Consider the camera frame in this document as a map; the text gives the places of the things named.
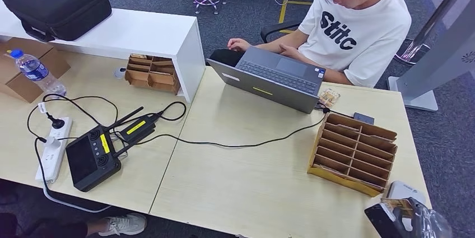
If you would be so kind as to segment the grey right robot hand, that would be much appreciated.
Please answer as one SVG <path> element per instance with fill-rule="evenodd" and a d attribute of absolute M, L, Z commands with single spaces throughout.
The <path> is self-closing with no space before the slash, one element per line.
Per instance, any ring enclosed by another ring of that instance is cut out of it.
<path fill-rule="evenodd" d="M 409 197 L 397 199 L 400 203 L 393 209 L 396 217 L 394 225 L 399 237 L 453 237 L 453 231 L 443 215 L 427 208 L 416 199 Z M 411 219 L 412 230 L 408 231 L 402 219 Z"/>

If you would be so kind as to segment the person's right hand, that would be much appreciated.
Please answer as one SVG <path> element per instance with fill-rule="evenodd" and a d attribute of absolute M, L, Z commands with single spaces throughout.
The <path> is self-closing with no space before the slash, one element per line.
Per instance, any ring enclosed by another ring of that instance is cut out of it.
<path fill-rule="evenodd" d="M 249 44 L 246 40 L 241 38 L 231 38 L 227 43 L 227 48 L 235 52 L 245 52 L 252 45 Z"/>

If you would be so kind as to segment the person's left hand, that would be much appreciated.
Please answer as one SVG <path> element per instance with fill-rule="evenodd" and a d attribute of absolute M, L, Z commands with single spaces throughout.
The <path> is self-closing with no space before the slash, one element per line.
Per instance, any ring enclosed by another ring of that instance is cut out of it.
<path fill-rule="evenodd" d="M 296 48 L 289 45 L 285 45 L 285 44 L 280 44 L 279 46 L 281 49 L 280 55 L 286 56 L 292 59 L 296 59 L 296 60 L 302 59 L 302 55 L 299 53 L 299 51 Z"/>

